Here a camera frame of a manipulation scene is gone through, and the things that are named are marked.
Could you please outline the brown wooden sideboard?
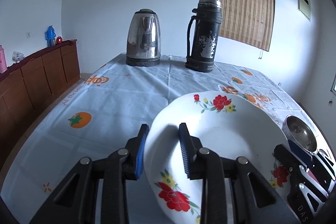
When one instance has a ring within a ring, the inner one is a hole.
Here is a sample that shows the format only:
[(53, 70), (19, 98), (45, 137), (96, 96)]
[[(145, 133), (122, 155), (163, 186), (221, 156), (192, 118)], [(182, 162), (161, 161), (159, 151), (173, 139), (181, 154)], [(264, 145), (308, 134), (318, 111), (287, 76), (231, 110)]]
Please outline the brown wooden sideboard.
[(33, 121), (79, 79), (76, 40), (37, 51), (1, 74), (1, 163)]

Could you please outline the pink thermos bottle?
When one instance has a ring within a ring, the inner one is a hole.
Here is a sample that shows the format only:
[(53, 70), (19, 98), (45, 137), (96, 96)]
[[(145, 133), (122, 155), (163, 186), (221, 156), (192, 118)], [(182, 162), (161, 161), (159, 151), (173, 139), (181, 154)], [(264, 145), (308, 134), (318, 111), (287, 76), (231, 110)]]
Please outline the pink thermos bottle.
[(4, 73), (5, 71), (7, 71), (5, 52), (4, 52), (2, 45), (0, 45), (0, 71), (1, 73)]

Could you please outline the small red object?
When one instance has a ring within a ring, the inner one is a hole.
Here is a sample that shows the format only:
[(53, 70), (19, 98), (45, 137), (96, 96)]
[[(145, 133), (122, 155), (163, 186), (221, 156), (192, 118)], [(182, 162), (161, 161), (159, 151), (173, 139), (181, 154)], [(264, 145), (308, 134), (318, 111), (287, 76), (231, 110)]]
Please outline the small red object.
[(60, 44), (60, 43), (62, 43), (63, 42), (63, 38), (61, 37), (61, 36), (58, 36), (57, 38), (56, 38), (56, 43), (57, 44)]

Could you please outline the red flower white plate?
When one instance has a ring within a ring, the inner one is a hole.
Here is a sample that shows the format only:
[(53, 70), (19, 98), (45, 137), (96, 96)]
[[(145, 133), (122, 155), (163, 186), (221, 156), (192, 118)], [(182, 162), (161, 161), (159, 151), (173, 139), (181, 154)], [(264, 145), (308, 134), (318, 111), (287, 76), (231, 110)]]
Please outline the red flower white plate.
[(273, 156), (288, 141), (281, 128), (255, 103), (219, 91), (183, 95), (155, 118), (145, 142), (144, 169), (155, 198), (173, 223), (199, 223), (202, 182), (190, 180), (183, 166), (178, 128), (219, 156), (246, 157), (281, 197), (289, 192), (289, 173)]

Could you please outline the glass window with frame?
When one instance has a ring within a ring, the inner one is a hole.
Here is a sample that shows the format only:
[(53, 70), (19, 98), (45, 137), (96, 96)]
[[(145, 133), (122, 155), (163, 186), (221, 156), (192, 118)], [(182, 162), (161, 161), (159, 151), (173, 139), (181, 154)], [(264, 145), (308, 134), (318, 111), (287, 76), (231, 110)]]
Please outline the glass window with frame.
[(334, 80), (333, 80), (332, 86), (330, 88), (330, 91), (333, 95), (336, 96), (336, 77), (334, 77)]

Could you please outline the wall electrical panel box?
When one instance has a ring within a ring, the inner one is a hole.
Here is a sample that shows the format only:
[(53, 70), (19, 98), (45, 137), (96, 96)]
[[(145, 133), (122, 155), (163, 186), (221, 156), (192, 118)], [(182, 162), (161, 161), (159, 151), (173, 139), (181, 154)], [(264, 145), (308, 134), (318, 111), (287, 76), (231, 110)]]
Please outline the wall electrical panel box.
[(298, 0), (298, 9), (303, 13), (307, 20), (311, 19), (310, 0)]

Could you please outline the crumpled plastic bag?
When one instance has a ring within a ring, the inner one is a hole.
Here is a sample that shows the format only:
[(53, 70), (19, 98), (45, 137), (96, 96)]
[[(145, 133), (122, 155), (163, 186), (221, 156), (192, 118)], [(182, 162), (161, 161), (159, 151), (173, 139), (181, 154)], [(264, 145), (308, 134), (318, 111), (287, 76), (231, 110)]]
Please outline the crumpled plastic bag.
[(12, 58), (13, 63), (17, 64), (23, 61), (25, 59), (25, 56), (21, 52), (14, 51), (11, 58)]

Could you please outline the stainless steel bowl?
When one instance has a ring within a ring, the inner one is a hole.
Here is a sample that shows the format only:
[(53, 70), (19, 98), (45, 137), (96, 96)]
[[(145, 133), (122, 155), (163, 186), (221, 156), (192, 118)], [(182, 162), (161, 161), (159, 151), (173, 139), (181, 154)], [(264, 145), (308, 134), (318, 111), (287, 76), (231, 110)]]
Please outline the stainless steel bowl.
[(315, 152), (317, 141), (310, 127), (296, 116), (289, 115), (282, 124), (282, 131), (288, 140), (293, 141), (306, 151)]

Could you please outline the stainless steel electric kettle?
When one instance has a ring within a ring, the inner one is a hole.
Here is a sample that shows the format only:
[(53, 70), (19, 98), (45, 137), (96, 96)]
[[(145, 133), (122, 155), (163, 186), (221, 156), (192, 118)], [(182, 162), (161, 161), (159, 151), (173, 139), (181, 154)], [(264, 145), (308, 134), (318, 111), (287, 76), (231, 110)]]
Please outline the stainless steel electric kettle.
[(126, 44), (126, 63), (133, 67), (152, 67), (161, 58), (161, 31), (157, 14), (140, 9), (132, 17)]

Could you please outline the light blue printed tablecloth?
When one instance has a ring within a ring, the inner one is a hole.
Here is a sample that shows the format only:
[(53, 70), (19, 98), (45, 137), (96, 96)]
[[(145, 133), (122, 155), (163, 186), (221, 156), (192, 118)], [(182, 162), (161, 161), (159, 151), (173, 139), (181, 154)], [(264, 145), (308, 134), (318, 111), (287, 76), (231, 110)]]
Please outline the light blue printed tablecloth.
[(261, 72), (216, 63), (210, 73), (192, 71), (181, 57), (157, 66), (131, 67), (121, 54), (89, 76), (60, 102), (28, 137), (4, 180), (1, 198), (19, 223), (28, 223), (67, 172), (84, 156), (102, 159), (138, 134), (173, 100), (219, 91), (255, 103), (282, 127), (295, 115), (314, 132), (318, 148), (332, 155), (326, 139), (289, 94)]

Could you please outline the blue thermos jug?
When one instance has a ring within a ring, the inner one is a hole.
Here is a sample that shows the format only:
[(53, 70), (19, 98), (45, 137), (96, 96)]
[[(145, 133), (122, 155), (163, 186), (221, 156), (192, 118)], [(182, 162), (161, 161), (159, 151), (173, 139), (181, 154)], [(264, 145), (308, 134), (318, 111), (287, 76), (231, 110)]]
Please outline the blue thermos jug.
[(47, 41), (47, 47), (53, 47), (56, 45), (56, 34), (53, 26), (49, 26), (45, 32), (45, 39)]

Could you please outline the black worn thermos flask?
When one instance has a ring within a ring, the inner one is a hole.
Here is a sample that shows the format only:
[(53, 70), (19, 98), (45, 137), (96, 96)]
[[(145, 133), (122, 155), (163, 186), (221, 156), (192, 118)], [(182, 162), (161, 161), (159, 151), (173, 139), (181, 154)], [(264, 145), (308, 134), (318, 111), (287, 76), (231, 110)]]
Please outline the black worn thermos flask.
[(222, 6), (220, 0), (199, 0), (187, 28), (186, 67), (210, 73), (214, 68)]

